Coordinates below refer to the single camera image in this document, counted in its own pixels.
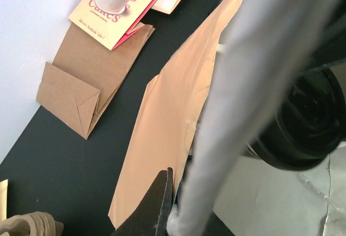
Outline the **orange paper bag white handles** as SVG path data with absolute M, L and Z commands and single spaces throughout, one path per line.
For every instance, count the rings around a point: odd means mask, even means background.
M 148 84 L 111 202 L 118 228 L 173 170 L 167 235 L 202 235 L 225 180 L 317 48 L 336 0 L 223 0 Z

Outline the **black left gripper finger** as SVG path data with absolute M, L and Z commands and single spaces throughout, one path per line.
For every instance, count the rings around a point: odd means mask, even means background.
M 161 170 L 138 207 L 114 231 L 115 236 L 165 236 L 173 202 L 173 170 Z

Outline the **stack of pulp cup carriers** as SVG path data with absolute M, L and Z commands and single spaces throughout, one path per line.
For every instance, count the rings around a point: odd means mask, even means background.
M 1 221 L 1 235 L 62 235 L 64 225 L 51 214 L 34 212 Z

